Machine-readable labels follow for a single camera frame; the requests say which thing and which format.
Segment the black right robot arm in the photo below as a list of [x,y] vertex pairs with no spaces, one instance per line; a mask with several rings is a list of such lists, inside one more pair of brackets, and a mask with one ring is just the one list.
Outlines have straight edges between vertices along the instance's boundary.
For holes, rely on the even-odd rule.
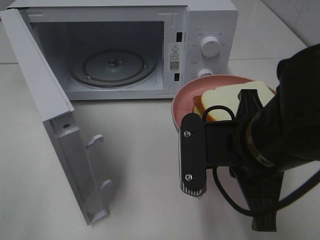
[[264,106],[240,103],[241,171],[266,176],[320,159],[320,46],[309,46],[281,60],[279,85]]

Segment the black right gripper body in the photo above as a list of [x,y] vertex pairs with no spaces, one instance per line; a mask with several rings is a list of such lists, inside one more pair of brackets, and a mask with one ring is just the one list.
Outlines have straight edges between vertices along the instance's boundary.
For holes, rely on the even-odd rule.
[[245,178],[263,178],[300,165],[300,159],[290,153],[278,99],[270,100],[254,117],[238,120],[240,172]]

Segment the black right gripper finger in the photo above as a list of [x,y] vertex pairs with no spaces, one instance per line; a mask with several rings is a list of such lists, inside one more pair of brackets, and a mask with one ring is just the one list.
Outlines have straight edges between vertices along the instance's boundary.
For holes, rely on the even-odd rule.
[[253,118],[263,108],[257,89],[241,89],[237,97],[239,100],[235,115],[237,120]]
[[233,203],[232,207],[241,214],[252,217],[252,230],[275,232],[277,230],[277,211],[269,211],[263,215],[256,215],[256,213],[274,208],[279,203],[284,173],[275,173],[270,177],[244,178],[234,167],[230,167],[229,174],[237,180],[248,209],[236,203]]

